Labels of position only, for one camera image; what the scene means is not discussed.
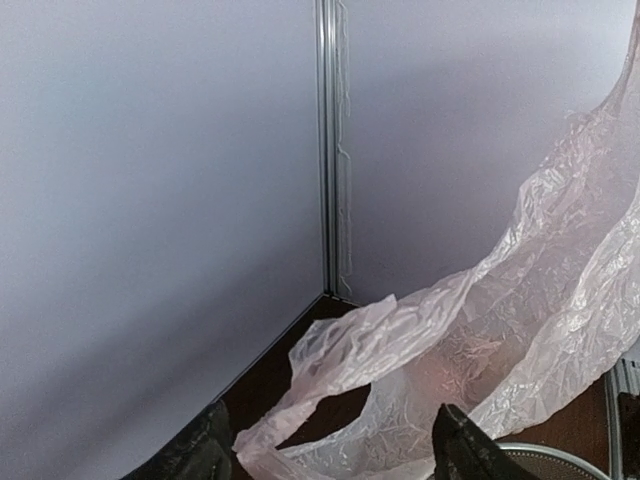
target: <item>white wall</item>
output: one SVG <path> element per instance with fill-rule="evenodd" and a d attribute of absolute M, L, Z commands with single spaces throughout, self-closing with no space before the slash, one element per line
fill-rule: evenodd
<path fill-rule="evenodd" d="M 634 0 L 345 0 L 358 302 L 490 252 L 520 183 L 621 71 Z"/>
<path fill-rule="evenodd" d="M 313 6 L 0 5 L 0 478 L 127 473 L 321 293 Z"/>

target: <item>plastic bag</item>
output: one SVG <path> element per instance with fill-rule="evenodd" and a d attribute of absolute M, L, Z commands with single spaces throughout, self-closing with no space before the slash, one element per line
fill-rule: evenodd
<path fill-rule="evenodd" d="M 640 65 L 576 118 L 522 185 L 513 219 L 475 268 L 401 301 L 316 322 L 290 353 L 291 389 L 242 432 L 256 479 L 411 479 L 433 471 L 431 428 L 459 405 L 493 438 L 547 420 L 640 333 Z M 372 383 L 361 416 L 283 451 L 327 396 Z"/>

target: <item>crumpled plastic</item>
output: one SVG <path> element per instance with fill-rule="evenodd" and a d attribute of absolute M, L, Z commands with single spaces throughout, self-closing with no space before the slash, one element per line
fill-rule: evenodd
<path fill-rule="evenodd" d="M 547 420 L 640 334 L 640 17 L 623 74 L 521 186 L 492 253 L 397 301 L 319 321 L 290 352 L 290 390 L 234 446 L 256 479 L 426 478 L 453 403 L 499 438 Z M 276 449 L 318 402 L 371 383 L 361 416 Z"/>

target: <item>metal mesh basket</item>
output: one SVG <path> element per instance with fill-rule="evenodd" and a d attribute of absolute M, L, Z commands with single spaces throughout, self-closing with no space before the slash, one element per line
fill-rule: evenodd
<path fill-rule="evenodd" d="M 505 453 L 540 480 L 611 480 L 590 463 L 554 448 L 503 443 Z"/>

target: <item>brown wooden surface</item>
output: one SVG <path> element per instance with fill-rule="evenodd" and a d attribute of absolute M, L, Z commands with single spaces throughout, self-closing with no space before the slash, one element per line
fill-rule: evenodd
<path fill-rule="evenodd" d="M 291 378 L 288 353 L 315 319 L 337 318 L 350 305 L 321 300 L 224 396 L 231 415 L 231 427 L 237 433 L 256 423 L 287 391 Z M 283 446 L 318 440 L 348 425 L 358 417 L 369 387 L 320 402 L 317 411 Z M 608 470 L 607 417 L 604 383 L 596 382 L 584 394 L 542 425 L 504 440 L 544 444 L 559 448 Z M 234 479 L 250 478 L 234 464 Z"/>
<path fill-rule="evenodd" d="M 620 393 L 618 408 L 622 430 L 622 472 L 625 478 L 640 478 L 640 396 Z"/>
<path fill-rule="evenodd" d="M 547 445 L 587 460 L 609 471 L 609 439 L 604 379 L 541 425 L 503 439 Z"/>

